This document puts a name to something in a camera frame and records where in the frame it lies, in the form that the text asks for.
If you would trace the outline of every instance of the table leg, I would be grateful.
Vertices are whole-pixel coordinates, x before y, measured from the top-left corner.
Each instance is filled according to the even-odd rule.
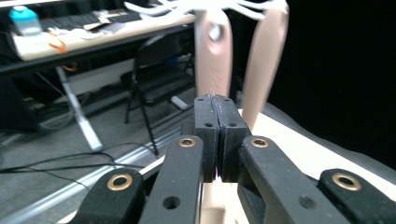
[[[56,72],[64,86],[64,91],[66,92],[67,99],[69,103],[73,107],[75,118],[78,122],[78,126],[81,129],[82,133],[84,134],[85,138],[87,139],[88,144],[92,151],[100,151],[103,148],[99,137],[96,135],[93,127],[91,126],[90,122],[85,118],[84,113],[82,112],[81,105],[76,97],[76,95],[72,92],[70,85],[67,81],[67,76],[61,66],[56,67]]]

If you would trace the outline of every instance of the chair backrest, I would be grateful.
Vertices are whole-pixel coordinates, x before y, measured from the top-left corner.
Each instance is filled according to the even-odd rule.
[[[187,53],[193,45],[193,37],[186,35],[156,35],[146,41],[134,57],[134,67],[165,62]]]

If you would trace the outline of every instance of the gray floor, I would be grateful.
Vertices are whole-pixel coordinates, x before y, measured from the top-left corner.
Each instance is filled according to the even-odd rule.
[[[192,104],[195,90],[191,89],[179,95],[187,104]],[[100,139],[105,145],[103,150],[115,159],[133,152],[138,148],[143,154],[134,164],[146,166],[156,160],[156,157],[147,149],[138,144],[149,144],[149,135],[145,127],[142,113],[139,108],[130,114],[130,123],[124,124],[126,99],[117,101],[107,106],[95,106],[102,104],[100,97],[95,97],[90,104],[83,107],[88,111],[87,117],[97,131]],[[150,120],[155,123],[166,115],[177,112],[177,108],[164,102],[148,109]],[[184,112],[181,116],[168,120],[154,129],[156,138],[177,130],[180,122],[192,118],[193,109]],[[43,161],[77,153],[90,153],[90,149],[76,122],[71,122],[59,130],[42,130],[34,134],[13,135],[16,139],[7,142],[5,147],[0,148],[0,169],[24,166],[36,161]],[[53,167],[86,165],[110,162],[105,156],[79,156],[67,160],[57,160],[45,164],[33,166],[35,169],[49,169]],[[95,168],[70,169],[62,171],[51,171],[52,174],[70,179],[81,179],[83,176],[98,170]],[[65,215],[76,210],[88,192],[82,186],[71,180],[61,179],[46,173],[29,174],[1,174],[0,175],[0,223],[55,223]],[[49,205],[40,211],[40,214],[26,214],[32,210],[32,204],[40,202],[43,198],[53,195],[70,186],[78,186],[78,193],[72,197],[66,197],[57,205]]]

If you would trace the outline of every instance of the water bottle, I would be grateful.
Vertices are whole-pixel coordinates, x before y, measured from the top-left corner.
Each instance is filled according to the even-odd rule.
[[[40,37],[42,35],[37,14],[31,9],[24,6],[14,7],[10,10],[9,17],[14,21],[17,30],[22,36]]]

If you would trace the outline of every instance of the black office chair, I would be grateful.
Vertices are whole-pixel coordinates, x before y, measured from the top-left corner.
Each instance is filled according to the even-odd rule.
[[[186,69],[192,64],[193,48],[193,34],[154,36],[137,51],[133,71],[120,78],[122,85],[131,93],[125,123],[128,123],[132,100],[136,96],[156,154],[158,149],[145,106],[169,100],[172,96],[193,87],[194,77],[186,73]],[[189,53],[191,56],[184,66],[175,63],[175,58]]]

